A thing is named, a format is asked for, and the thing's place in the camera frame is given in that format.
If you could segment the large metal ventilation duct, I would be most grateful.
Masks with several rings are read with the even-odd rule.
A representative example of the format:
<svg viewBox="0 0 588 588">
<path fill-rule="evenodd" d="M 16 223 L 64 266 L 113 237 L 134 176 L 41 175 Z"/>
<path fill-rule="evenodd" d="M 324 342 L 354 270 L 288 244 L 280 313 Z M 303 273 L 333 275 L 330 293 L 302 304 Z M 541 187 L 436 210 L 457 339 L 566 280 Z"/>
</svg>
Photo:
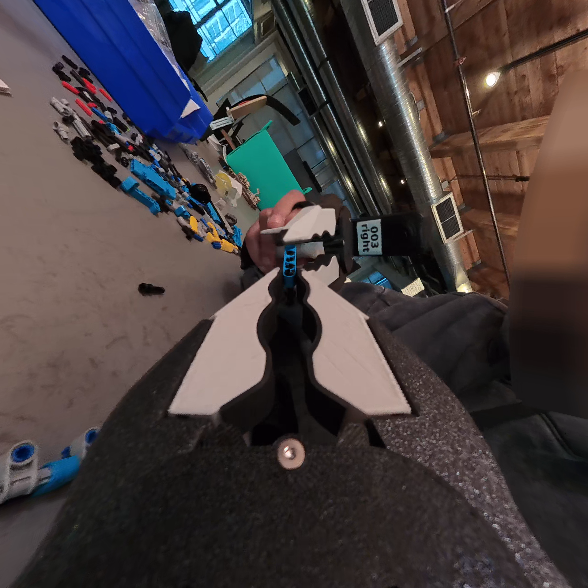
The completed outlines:
<svg viewBox="0 0 588 588">
<path fill-rule="evenodd" d="M 374 40 L 369 10 L 364 1 L 341 1 L 342 11 L 364 65 L 378 107 L 385 119 L 396 155 L 408 181 L 416 208 L 423 216 L 427 236 L 449 290 L 470 293 L 472 286 L 457 241 L 443 242 L 432 206 L 443 191 L 393 35 Z"/>
</svg>

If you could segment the pile of small building pieces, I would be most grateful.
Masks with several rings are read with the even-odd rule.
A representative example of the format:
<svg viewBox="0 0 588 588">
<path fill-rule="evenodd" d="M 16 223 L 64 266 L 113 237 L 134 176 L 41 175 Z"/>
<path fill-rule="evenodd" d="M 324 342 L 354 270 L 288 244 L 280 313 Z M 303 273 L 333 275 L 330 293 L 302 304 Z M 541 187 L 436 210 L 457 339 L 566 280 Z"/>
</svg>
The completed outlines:
<svg viewBox="0 0 588 588">
<path fill-rule="evenodd" d="M 225 219 L 211 194 L 208 204 L 191 197 L 188 186 L 193 183 L 167 151 L 114 106 L 114 99 L 92 79 L 90 70 L 65 54 L 51 70 L 72 99 L 50 99 L 58 115 L 53 129 L 78 161 L 153 216 L 172 214 L 187 240 L 206 241 L 216 250 L 240 255 L 242 234 L 235 220 Z"/>
</svg>

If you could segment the blue five-hole beam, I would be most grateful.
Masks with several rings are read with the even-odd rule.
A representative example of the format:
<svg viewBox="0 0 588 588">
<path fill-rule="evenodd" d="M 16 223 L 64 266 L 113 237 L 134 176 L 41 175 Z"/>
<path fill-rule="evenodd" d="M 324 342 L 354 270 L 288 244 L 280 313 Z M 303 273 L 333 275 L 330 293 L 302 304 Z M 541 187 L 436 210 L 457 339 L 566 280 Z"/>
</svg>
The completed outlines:
<svg viewBox="0 0 588 588">
<path fill-rule="evenodd" d="M 298 270 L 296 245 L 287 245 L 284 247 L 282 262 L 282 278 L 285 290 L 291 290 L 296 285 L 296 275 Z"/>
</svg>

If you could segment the paned window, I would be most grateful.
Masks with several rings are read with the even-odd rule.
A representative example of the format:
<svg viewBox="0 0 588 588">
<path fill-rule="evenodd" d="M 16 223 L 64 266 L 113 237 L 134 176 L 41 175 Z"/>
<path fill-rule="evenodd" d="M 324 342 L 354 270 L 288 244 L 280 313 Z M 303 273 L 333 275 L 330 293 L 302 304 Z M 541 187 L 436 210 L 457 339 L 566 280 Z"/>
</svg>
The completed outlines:
<svg viewBox="0 0 588 588">
<path fill-rule="evenodd" d="M 187 11 L 202 37 L 201 53 L 212 62 L 253 27 L 251 1 L 170 1 Z"/>
</svg>

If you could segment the person's right hand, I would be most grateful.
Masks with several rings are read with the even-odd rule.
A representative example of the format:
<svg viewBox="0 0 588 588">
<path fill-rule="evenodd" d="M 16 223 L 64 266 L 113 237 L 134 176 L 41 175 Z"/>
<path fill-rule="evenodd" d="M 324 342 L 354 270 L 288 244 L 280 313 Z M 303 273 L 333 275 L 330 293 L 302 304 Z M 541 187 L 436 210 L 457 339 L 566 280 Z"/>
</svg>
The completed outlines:
<svg viewBox="0 0 588 588">
<path fill-rule="evenodd" d="M 260 212 L 257 221 L 247 231 L 241 248 L 240 268 L 242 270 L 255 267 L 262 274 L 266 274 L 277 267 L 276 245 L 273 237 L 263 234 L 262 231 L 283 227 L 301 211 L 296 206 L 304 202 L 306 198 L 303 193 L 291 190 L 273 208 Z"/>
</svg>

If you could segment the clear plastic bags bundle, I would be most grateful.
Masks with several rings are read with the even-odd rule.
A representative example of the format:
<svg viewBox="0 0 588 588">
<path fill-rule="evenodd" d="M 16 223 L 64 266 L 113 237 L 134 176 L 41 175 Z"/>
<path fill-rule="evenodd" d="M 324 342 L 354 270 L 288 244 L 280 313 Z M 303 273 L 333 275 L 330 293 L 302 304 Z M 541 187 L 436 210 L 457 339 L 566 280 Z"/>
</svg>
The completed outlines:
<svg viewBox="0 0 588 588">
<path fill-rule="evenodd" d="M 155 1 L 129 1 L 138 17 L 167 57 L 173 57 L 173 50 L 164 20 Z"/>
</svg>

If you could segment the yellow and white packet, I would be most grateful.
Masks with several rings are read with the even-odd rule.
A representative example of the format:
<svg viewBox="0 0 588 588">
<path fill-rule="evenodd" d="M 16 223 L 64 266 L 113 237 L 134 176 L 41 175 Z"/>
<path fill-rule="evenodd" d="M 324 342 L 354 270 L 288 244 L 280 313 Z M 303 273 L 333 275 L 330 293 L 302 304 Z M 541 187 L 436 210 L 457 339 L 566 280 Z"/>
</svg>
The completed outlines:
<svg viewBox="0 0 588 588">
<path fill-rule="evenodd" d="M 215 181 L 217 191 L 227 206 L 236 208 L 238 200 L 242 197 L 242 184 L 224 171 L 215 174 Z"/>
</svg>

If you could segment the white ventilation grille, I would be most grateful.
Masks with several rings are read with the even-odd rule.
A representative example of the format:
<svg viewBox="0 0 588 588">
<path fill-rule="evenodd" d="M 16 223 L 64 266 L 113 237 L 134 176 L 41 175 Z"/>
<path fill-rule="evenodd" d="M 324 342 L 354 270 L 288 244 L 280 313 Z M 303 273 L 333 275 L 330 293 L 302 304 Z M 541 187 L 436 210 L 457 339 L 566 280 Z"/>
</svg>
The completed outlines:
<svg viewBox="0 0 588 588">
<path fill-rule="evenodd" d="M 444 193 L 431 205 L 431 210 L 443 243 L 452 243 L 464 236 L 465 230 L 452 192 Z"/>
<path fill-rule="evenodd" d="M 375 45 L 380 45 L 403 26 L 398 1 L 361 1 Z"/>
</svg>

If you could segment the blue plastic bin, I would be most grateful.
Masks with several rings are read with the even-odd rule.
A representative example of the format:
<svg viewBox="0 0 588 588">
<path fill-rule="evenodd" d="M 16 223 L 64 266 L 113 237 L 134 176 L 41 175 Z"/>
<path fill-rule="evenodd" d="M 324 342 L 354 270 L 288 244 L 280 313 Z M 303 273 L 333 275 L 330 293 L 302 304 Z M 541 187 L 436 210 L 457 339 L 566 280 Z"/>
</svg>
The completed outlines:
<svg viewBox="0 0 588 588">
<path fill-rule="evenodd" d="M 130 1 L 35 1 L 125 114 L 147 136 L 195 143 L 212 114 Z"/>
</svg>

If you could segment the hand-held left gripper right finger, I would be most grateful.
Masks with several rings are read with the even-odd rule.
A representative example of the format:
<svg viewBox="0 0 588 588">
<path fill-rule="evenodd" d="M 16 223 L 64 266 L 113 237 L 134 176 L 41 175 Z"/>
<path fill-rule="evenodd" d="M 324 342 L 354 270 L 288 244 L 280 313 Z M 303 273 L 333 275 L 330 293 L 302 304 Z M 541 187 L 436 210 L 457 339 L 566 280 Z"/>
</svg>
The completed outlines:
<svg viewBox="0 0 588 588">
<path fill-rule="evenodd" d="M 306 446 L 384 446 L 376 421 L 410 416 L 411 405 L 367 315 L 304 270 L 297 337 L 304 382 L 298 438 Z"/>
</svg>

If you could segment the slim metal duct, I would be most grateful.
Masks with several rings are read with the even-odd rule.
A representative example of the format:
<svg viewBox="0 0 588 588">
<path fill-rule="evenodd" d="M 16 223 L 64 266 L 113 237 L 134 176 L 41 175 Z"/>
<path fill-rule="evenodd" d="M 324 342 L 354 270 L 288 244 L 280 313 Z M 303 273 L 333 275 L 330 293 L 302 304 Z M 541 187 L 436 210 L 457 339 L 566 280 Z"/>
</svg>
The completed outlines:
<svg viewBox="0 0 588 588">
<path fill-rule="evenodd" d="M 310 1 L 272 1 L 276 22 L 293 54 L 330 141 L 347 172 L 349 195 L 371 213 L 389 214 L 396 205 L 376 162 L 371 142 L 327 55 Z"/>
</svg>

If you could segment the green plastic crate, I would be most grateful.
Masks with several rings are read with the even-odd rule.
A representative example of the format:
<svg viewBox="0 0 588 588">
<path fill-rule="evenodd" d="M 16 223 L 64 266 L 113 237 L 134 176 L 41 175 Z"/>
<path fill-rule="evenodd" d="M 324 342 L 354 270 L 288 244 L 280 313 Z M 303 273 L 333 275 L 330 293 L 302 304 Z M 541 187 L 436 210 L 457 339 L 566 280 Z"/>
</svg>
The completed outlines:
<svg viewBox="0 0 588 588">
<path fill-rule="evenodd" d="M 297 190 L 303 195 L 311 191 L 311 187 L 301 187 L 291 172 L 269 135 L 268 129 L 271 124 L 272 121 L 269 121 L 225 158 L 234 173 L 246 177 L 249 190 L 256 193 L 259 198 L 256 204 L 259 210 L 273 208 L 292 190 Z"/>
</svg>

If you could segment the grey desk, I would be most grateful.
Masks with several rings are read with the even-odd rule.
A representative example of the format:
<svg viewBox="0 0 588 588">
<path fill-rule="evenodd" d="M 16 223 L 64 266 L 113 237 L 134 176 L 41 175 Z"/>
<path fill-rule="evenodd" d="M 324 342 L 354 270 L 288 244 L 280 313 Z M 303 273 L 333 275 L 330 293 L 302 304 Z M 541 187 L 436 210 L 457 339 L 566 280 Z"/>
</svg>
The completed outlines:
<svg viewBox="0 0 588 588">
<path fill-rule="evenodd" d="M 41 463 L 100 425 L 240 275 L 236 256 L 188 241 L 55 134 L 63 54 L 77 60 L 32 1 L 1 1 L 1 452 L 31 440 Z"/>
</svg>

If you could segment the black office chair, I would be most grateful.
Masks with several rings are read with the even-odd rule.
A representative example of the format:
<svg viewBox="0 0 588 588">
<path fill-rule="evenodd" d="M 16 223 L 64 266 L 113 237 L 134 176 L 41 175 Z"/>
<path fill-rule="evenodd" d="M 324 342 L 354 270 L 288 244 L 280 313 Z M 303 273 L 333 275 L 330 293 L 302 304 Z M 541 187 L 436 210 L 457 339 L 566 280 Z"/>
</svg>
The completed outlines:
<svg viewBox="0 0 588 588">
<path fill-rule="evenodd" d="M 170 11 L 163 20 L 176 61 L 188 74 L 200 53 L 202 37 L 188 11 Z"/>
</svg>

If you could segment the clear bag of parts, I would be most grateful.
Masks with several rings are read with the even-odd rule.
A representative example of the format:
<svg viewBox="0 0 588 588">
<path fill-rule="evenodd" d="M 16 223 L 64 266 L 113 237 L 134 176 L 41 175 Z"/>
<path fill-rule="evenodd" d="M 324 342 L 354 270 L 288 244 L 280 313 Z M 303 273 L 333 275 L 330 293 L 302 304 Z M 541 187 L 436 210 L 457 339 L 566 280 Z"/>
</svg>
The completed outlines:
<svg viewBox="0 0 588 588">
<path fill-rule="evenodd" d="M 212 172 L 209 164 L 194 151 L 187 143 L 178 143 L 181 151 L 187 156 L 188 160 L 199 169 L 206 181 L 214 188 L 217 188 L 216 176 Z"/>
</svg>

